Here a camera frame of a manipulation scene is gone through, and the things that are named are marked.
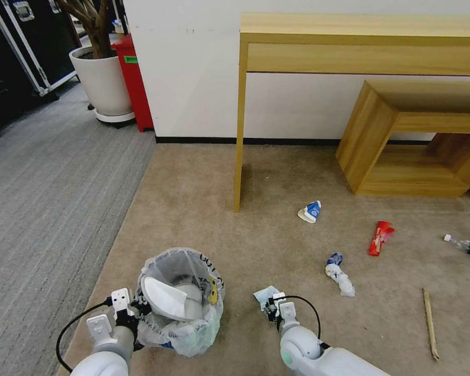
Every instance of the yellow label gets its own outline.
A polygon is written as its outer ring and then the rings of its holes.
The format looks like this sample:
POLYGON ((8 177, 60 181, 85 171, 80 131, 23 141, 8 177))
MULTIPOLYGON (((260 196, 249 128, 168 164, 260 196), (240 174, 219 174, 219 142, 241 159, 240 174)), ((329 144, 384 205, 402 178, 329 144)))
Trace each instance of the yellow label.
POLYGON ((218 286, 216 285, 216 280, 212 277, 210 277, 210 286, 212 287, 212 290, 209 295, 209 303, 211 304, 216 304, 218 301, 218 286))

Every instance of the wooden cube shelf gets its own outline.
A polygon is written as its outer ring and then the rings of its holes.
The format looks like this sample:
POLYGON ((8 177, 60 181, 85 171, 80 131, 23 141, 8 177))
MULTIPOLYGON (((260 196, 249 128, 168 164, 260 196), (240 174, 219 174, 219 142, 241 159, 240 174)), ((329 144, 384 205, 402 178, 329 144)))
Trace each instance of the wooden cube shelf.
POLYGON ((458 197, 470 188, 470 82, 365 81, 336 158, 355 194, 458 197), (428 146, 387 145, 435 132, 428 146))

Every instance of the white plant pot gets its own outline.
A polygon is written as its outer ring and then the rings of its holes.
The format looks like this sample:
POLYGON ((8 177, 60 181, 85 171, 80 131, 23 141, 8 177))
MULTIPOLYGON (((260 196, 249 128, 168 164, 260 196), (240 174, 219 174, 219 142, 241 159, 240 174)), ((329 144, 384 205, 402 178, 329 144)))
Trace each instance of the white plant pot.
POLYGON ((69 53, 78 78, 90 103, 96 108, 96 117, 115 123, 133 119, 131 99, 125 87, 118 56, 103 59, 80 58, 92 47, 82 47, 69 53))

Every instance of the potted plant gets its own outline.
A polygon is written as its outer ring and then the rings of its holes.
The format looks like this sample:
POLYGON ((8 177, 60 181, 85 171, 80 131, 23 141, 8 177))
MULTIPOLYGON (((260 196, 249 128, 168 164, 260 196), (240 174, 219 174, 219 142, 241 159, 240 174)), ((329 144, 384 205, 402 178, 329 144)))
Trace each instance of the potted plant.
POLYGON ((91 47, 75 49, 69 57, 90 103, 96 108, 96 117, 110 123, 133 119, 119 58, 110 44, 110 0, 100 0, 98 9, 92 0, 56 1, 63 11, 80 21, 91 42, 91 47))

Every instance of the trash bin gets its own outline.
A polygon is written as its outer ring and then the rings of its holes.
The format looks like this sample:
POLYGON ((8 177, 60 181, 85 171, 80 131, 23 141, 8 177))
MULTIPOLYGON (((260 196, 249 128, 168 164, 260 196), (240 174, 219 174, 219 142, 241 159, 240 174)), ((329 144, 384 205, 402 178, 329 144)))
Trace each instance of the trash bin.
POLYGON ((223 279, 209 258, 191 248, 170 248, 146 260, 135 295, 140 305, 146 304, 141 284, 145 277, 170 286, 187 282, 198 287, 203 318, 180 322, 150 312, 138 324, 137 340, 144 346, 172 348, 188 357, 203 354, 216 339, 225 297, 223 279))
POLYGON ((136 115, 137 127, 140 132, 144 132, 145 129, 153 129, 150 106, 146 98, 145 87, 131 35, 127 34, 121 40, 112 44, 112 47, 116 49, 116 53, 119 56, 125 85, 129 92, 132 109, 136 115))

